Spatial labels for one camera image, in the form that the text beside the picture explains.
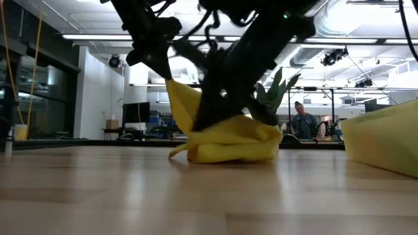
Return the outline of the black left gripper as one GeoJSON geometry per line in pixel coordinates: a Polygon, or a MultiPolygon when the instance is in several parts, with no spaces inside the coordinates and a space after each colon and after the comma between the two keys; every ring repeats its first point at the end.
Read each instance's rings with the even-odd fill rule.
{"type": "MultiPolygon", "coordinates": [[[[166,80],[172,79],[172,73],[167,57],[169,42],[179,34],[182,29],[180,21],[175,17],[155,18],[146,23],[140,20],[131,20],[125,24],[125,29],[132,38],[133,50],[126,57],[128,65],[143,63],[151,67],[158,75],[166,80]]],[[[192,45],[186,39],[174,40],[171,46],[176,54],[188,59],[202,71],[208,70],[206,54],[192,45]]]]}

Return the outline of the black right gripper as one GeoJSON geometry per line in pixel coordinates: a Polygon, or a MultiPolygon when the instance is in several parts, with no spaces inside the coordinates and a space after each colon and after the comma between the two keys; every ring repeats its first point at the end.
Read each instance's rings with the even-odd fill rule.
{"type": "Polygon", "coordinates": [[[193,131],[203,131],[220,121],[242,114],[244,108],[260,112],[251,96],[255,83],[288,42],[315,35],[314,20],[296,12],[258,12],[249,27],[227,49],[212,52],[212,83],[202,85],[193,131]]]}

